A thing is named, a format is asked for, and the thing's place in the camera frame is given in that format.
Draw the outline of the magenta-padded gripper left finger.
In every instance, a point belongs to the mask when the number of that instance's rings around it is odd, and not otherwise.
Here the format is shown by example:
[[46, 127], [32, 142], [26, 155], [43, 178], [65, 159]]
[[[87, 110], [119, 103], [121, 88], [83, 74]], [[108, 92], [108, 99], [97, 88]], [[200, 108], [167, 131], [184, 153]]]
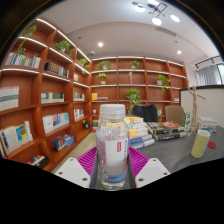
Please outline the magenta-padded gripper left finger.
[[94, 189], [97, 172], [97, 148], [94, 147], [78, 158], [68, 158], [56, 175], [83, 188]]

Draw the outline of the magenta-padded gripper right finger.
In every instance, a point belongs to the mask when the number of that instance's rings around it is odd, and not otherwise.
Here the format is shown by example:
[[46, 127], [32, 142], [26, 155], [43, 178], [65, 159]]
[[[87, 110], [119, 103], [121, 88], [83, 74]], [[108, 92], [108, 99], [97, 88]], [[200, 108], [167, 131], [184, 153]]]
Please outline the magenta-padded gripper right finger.
[[170, 175], [158, 158], [148, 158], [132, 147], [129, 148], [128, 169], [131, 188], [140, 188]]

